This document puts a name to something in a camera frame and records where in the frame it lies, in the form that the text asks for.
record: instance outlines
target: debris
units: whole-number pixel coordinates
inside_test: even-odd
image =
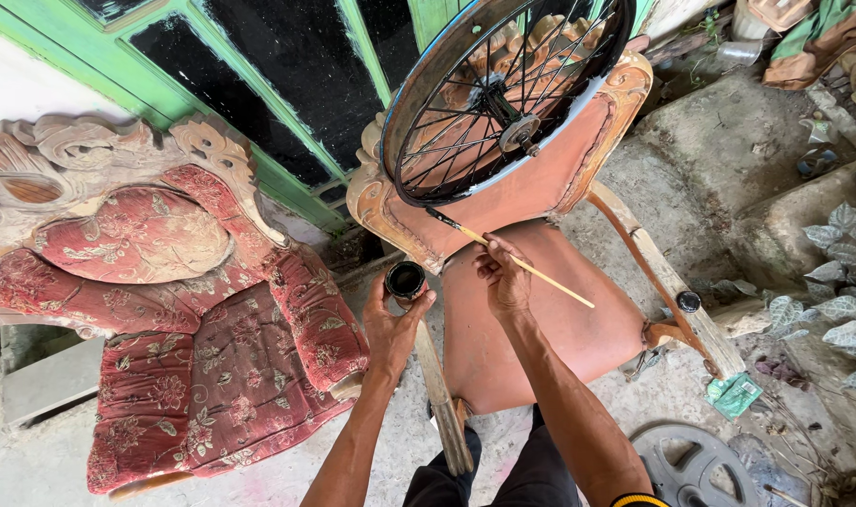
[[[773,437],[777,437],[779,435],[787,435],[787,426],[782,424],[781,426],[777,424],[770,424],[766,427],[766,432],[772,435]]]
[[[769,375],[772,378],[779,379],[783,383],[798,388],[803,392],[810,392],[813,388],[812,384],[808,383],[798,372],[795,372],[787,365],[784,356],[777,361],[764,355],[753,364],[753,367],[762,375]]]

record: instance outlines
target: brush handle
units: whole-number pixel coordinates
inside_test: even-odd
[[[459,230],[462,231],[462,234],[464,234],[464,235],[472,238],[473,240],[479,242],[481,245],[489,246],[488,240],[479,236],[474,231],[467,229],[466,227],[463,227],[462,225],[459,226]],[[563,291],[563,292],[569,294],[569,296],[575,298],[576,300],[581,301],[582,303],[588,305],[589,307],[594,307],[594,304],[592,302],[582,298],[580,295],[570,291],[569,289],[566,289],[565,287],[560,285],[559,282],[556,282],[551,277],[545,275],[544,273],[542,273],[540,271],[537,271],[534,267],[525,263],[525,261],[523,261],[522,259],[519,259],[518,257],[516,257],[515,255],[512,255],[512,254],[510,254],[509,256],[512,257],[512,260],[515,261],[516,264],[521,266],[522,269],[524,269],[525,271],[528,271],[528,272],[532,273],[533,275],[537,276],[538,278],[544,280],[545,282],[550,283],[553,287],[556,287],[560,291]]]

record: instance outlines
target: carved wood frame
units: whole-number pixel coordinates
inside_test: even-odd
[[[161,175],[184,164],[221,178],[261,233],[288,245],[290,238],[266,225],[256,208],[250,142],[218,117],[197,113],[159,132],[142,120],[116,126],[96,116],[46,115],[36,123],[0,122],[0,257],[22,247],[38,252],[34,239],[42,225],[91,215],[120,187],[172,188]],[[80,329],[85,337],[106,334],[83,322],[0,308],[0,326],[21,323]]]

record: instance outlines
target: white wall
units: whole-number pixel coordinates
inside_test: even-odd
[[[99,115],[113,123],[127,111],[89,87],[0,36],[0,120],[28,120],[48,114]]]

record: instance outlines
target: black glass panel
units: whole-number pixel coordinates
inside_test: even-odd
[[[384,109],[334,0],[209,0],[206,10],[344,169]]]
[[[331,180],[319,159],[215,56],[184,18],[153,23],[131,36],[130,43],[300,181],[317,187]]]
[[[406,0],[359,0],[359,10],[393,91],[419,59],[409,3]]]
[[[332,204],[338,200],[342,200],[347,195],[347,188],[344,185],[338,185],[333,189],[328,189],[319,194],[319,199],[328,204]]]
[[[77,0],[90,14],[103,23],[116,20],[146,0]]]

